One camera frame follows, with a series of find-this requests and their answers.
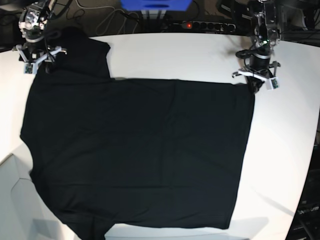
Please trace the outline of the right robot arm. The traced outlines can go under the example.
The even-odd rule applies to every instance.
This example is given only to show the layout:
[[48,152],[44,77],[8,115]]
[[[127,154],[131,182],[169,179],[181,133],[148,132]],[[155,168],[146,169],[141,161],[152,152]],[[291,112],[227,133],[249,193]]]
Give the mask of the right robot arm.
[[35,75],[42,63],[48,68],[55,63],[57,54],[67,54],[65,48],[48,44],[53,35],[47,31],[47,24],[58,17],[54,13],[56,4],[56,0],[35,1],[19,18],[18,27],[25,43],[15,45],[12,50],[19,53],[24,74]]

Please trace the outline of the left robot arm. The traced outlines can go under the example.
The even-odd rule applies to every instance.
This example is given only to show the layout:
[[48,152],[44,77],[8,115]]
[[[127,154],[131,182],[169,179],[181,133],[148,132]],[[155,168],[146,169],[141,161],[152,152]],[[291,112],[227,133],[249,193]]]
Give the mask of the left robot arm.
[[247,10],[251,16],[248,31],[251,47],[237,51],[235,56],[243,60],[244,66],[232,74],[232,77],[244,76],[252,94],[256,94],[265,85],[268,90],[279,88],[278,61],[271,61],[274,47],[280,42],[277,26],[277,11],[273,0],[250,0]]

